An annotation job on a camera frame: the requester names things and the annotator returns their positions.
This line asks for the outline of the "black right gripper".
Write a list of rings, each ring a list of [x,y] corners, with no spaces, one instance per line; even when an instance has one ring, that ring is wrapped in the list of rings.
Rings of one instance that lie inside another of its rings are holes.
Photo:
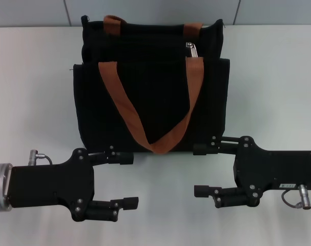
[[[269,190],[297,190],[300,206],[309,207],[311,150],[269,151],[258,147],[250,136],[212,137],[209,145],[193,145],[193,155],[232,154],[234,178],[239,188],[194,186],[194,196],[213,198],[216,208],[256,207]]]

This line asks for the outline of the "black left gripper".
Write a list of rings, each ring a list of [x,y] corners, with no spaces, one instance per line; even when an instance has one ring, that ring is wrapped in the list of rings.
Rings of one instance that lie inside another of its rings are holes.
[[[94,196],[93,166],[132,165],[133,162],[134,153],[108,146],[103,151],[92,153],[83,148],[75,149],[69,160],[61,164],[14,167],[8,200],[14,208],[61,205],[69,209],[76,222],[116,222],[120,209],[138,208],[139,198],[91,201]]]

